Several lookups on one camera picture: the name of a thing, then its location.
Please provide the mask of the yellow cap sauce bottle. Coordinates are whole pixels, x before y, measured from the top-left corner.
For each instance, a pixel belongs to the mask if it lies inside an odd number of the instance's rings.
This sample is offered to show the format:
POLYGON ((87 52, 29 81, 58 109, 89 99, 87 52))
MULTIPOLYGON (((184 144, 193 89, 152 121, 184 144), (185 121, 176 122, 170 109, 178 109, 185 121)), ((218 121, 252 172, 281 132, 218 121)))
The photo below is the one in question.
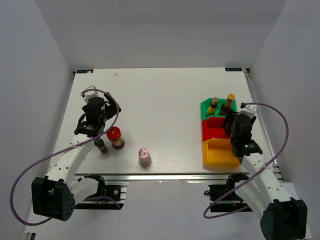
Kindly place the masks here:
POLYGON ((220 114, 226 115, 228 111, 232 108, 233 101, 235 100, 235 95, 233 93, 228 94, 227 98, 225 99, 224 103, 220 108, 220 114))

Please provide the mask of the small yellow label bottle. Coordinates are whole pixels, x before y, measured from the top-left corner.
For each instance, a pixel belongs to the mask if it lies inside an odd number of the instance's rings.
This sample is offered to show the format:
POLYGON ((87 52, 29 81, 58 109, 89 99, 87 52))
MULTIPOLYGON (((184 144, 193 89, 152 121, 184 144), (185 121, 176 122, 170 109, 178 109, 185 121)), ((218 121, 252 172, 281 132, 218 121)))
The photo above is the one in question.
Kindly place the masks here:
POLYGON ((213 97, 206 112, 206 116, 213 116, 218 106, 219 98, 213 97))

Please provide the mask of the red lid jar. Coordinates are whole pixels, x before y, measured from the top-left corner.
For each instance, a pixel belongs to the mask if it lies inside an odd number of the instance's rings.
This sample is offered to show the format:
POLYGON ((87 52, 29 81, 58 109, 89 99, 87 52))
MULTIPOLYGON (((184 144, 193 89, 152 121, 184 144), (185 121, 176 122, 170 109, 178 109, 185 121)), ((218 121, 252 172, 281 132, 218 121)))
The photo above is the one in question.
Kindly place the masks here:
POLYGON ((124 147, 125 141, 122 137, 122 132, 118 127, 111 127, 110 130, 106 133, 106 136, 110 140, 111 145, 114 149, 119 150, 124 147))

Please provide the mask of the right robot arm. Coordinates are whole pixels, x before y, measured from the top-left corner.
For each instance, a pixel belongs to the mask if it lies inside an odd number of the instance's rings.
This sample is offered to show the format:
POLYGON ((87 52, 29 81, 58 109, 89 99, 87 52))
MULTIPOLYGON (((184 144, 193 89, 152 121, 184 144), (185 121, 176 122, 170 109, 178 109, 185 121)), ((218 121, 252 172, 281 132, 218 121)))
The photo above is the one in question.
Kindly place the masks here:
POLYGON ((307 233, 307 205, 291 196, 267 165, 262 149, 252 138, 255 120, 256 108, 250 106, 225 117, 222 126, 230 135, 232 153, 250 174, 228 184, 226 195, 244 200, 257 215, 265 239, 302 240, 307 233))

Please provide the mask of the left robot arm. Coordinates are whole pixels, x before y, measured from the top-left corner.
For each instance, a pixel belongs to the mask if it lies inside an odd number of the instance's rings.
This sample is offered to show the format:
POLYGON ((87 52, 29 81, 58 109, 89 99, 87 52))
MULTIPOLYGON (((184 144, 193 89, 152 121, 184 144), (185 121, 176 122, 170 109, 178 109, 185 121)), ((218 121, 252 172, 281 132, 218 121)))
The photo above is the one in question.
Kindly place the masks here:
POLYGON ((121 108, 114 98, 104 92, 103 97, 90 96, 82 107, 70 149, 64 150, 60 160, 44 177, 36 177, 31 184, 32 208, 36 215, 67 221, 76 205, 106 198, 104 178, 87 174, 74 182, 74 177, 86 156, 95 147, 102 148, 101 139, 108 128, 106 122, 116 120, 121 108))

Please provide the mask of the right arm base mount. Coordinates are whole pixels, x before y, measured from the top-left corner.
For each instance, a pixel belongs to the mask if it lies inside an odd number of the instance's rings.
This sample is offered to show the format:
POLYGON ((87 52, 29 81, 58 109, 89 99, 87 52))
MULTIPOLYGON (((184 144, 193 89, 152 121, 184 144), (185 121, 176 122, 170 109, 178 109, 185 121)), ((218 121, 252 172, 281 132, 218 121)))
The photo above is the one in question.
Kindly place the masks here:
MULTIPOLYGON (((235 187, 236 183, 245 181, 249 178, 247 174, 237 173, 229 175, 225 184, 211 184, 204 191, 204 195, 209 197, 209 201, 213 203, 222 195, 235 187)), ((220 200, 216 205, 210 208, 211 213, 225 213, 241 210, 240 212, 252 212, 252 209, 239 197, 235 192, 220 200)))

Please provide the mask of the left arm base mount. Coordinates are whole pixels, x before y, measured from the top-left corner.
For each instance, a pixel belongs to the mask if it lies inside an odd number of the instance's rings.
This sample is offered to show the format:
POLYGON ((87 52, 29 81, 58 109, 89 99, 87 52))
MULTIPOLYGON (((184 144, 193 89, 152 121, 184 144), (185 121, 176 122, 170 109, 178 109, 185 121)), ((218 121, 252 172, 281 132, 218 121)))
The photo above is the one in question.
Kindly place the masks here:
POLYGON ((74 180, 73 183, 81 183, 83 180, 97 182, 97 190, 87 196, 84 201, 75 205, 77 210, 121 210, 124 206, 127 186, 119 181, 106 180, 95 174, 87 174, 74 180))

